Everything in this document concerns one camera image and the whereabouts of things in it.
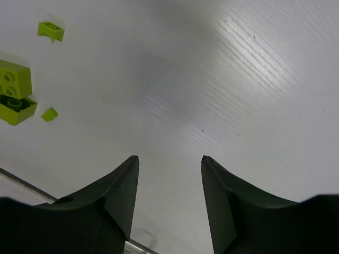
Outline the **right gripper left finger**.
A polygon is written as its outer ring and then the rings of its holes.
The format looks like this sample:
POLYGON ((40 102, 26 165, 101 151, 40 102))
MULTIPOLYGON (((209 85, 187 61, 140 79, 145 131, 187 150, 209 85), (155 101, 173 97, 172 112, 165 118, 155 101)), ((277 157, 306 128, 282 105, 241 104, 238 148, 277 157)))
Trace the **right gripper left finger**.
POLYGON ((1 253, 123 253, 136 202, 139 158, 52 204, 1 198, 1 253))

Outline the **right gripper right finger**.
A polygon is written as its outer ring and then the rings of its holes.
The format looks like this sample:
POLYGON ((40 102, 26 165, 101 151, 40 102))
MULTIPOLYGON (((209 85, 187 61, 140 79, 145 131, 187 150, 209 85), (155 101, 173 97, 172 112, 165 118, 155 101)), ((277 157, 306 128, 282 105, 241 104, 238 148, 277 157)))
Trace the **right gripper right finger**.
POLYGON ((209 156, 201 174, 214 253, 338 253, 337 195, 290 201, 209 156))

